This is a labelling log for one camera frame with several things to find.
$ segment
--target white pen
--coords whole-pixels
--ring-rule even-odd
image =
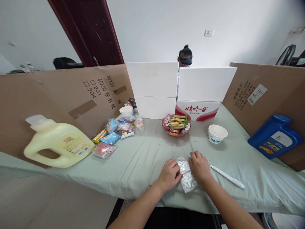
[[[218,172],[219,174],[221,174],[222,176],[224,176],[225,178],[227,178],[229,181],[231,181],[233,184],[237,185],[238,187],[244,189],[245,186],[242,184],[242,182],[240,182],[239,180],[236,180],[235,178],[229,176],[228,174],[226,174],[225,172],[221,171],[220,169],[218,169],[217,167],[210,165],[210,167],[212,169],[214,169],[216,172]]]

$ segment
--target forearm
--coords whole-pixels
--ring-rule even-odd
[[[137,199],[128,209],[126,209],[110,225],[109,229],[117,228],[144,228],[150,214],[160,201],[164,193],[158,186],[151,186],[139,199]]]
[[[201,184],[228,228],[261,228],[258,222],[214,178],[211,177]]]

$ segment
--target door frame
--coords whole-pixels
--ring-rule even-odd
[[[79,32],[79,29],[68,10],[66,3],[63,0],[48,0],[51,8],[53,9],[56,17],[58,18],[61,26],[63,27],[65,33],[67,34],[69,40],[71,41],[76,53],[78,54],[80,60],[85,65],[85,67],[93,67],[96,66],[95,61],[93,60],[92,55],[89,52],[89,49]],[[121,48],[119,45],[119,41],[114,29],[114,25],[111,19],[110,11],[108,8],[107,0],[101,0],[104,5],[104,9],[106,11],[107,18],[110,22],[111,31],[113,33],[115,39],[115,45],[117,47],[119,58],[121,64],[124,63],[123,55],[121,52]]]

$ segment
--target hand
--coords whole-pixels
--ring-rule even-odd
[[[165,194],[172,190],[179,183],[181,178],[182,173],[180,173],[178,163],[175,160],[169,160],[165,162],[155,185]]]
[[[189,158],[190,167],[193,175],[202,183],[209,180],[212,177],[210,164],[202,153],[190,152],[192,157]]]

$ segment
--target floor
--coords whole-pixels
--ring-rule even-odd
[[[54,177],[0,173],[0,228],[104,229],[117,198]]]

